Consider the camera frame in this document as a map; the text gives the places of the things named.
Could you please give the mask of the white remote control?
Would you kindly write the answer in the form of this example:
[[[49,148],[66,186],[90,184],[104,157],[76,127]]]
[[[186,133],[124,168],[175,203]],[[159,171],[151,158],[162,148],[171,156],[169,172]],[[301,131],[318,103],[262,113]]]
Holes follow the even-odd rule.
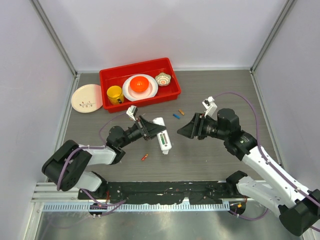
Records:
[[[165,122],[162,117],[157,117],[152,120],[154,124],[161,125],[165,127]],[[165,129],[158,133],[157,140],[160,146],[160,149],[164,155],[168,155],[169,151],[172,149],[172,143],[168,134],[168,131]]]

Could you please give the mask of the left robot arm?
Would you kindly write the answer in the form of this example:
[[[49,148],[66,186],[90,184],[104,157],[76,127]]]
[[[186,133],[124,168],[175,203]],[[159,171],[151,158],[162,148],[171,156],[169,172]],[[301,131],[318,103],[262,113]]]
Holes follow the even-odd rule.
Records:
[[[43,164],[41,172],[56,184],[57,190],[85,189],[100,200],[106,195],[107,188],[100,176],[86,171],[87,166],[118,164],[126,154],[124,147],[142,138],[152,140],[166,130],[163,123],[148,121],[140,115],[126,130],[118,125],[112,127],[104,145],[81,145],[67,140]]]

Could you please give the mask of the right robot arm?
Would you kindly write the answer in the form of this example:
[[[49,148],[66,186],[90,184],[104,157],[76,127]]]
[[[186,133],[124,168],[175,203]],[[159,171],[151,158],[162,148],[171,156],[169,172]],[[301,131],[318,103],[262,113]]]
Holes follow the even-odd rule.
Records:
[[[211,137],[222,140],[231,155],[252,168],[268,184],[265,186],[246,173],[237,171],[226,179],[225,190],[230,197],[244,195],[254,199],[272,211],[295,236],[301,236],[319,221],[319,189],[310,190],[274,161],[255,137],[241,129],[234,110],[220,109],[217,119],[195,113],[192,120],[177,133],[189,139]]]

